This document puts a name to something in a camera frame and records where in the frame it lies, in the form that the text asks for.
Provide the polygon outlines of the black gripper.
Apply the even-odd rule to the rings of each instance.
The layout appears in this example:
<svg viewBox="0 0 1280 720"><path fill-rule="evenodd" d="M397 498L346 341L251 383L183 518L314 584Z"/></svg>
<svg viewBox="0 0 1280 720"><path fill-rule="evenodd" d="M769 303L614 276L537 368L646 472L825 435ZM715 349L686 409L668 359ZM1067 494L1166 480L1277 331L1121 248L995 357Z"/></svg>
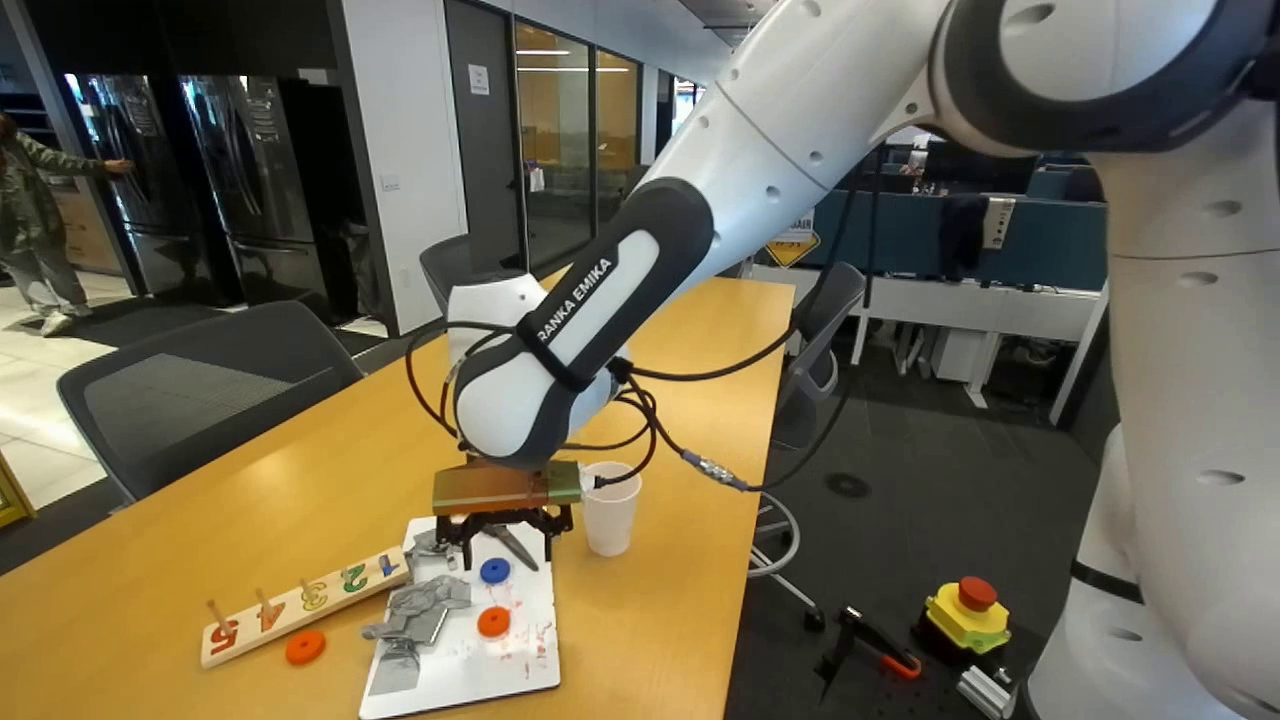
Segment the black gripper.
<svg viewBox="0 0 1280 720"><path fill-rule="evenodd" d="M558 561L558 535L573 530L573 509L570 504L558 504L554 512L550 509L506 509L506 512L435 512L435 532L462 548L465 557L465 572L473 572L473 535L485 532L485 530L510 530L510 523L530 523L545 535L545 561L554 565Z"/></svg>

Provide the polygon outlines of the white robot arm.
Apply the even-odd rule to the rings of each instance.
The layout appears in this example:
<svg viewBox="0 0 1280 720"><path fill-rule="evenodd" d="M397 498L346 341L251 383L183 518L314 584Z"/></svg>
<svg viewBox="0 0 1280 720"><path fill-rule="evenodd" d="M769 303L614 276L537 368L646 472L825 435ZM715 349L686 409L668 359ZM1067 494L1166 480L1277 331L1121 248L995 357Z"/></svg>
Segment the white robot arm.
<svg viewBox="0 0 1280 720"><path fill-rule="evenodd" d="M1280 718L1280 0L778 0L607 232L457 375L457 431L537 468L677 293L926 130L1081 158L1109 222L1115 431L1046 720Z"/></svg>

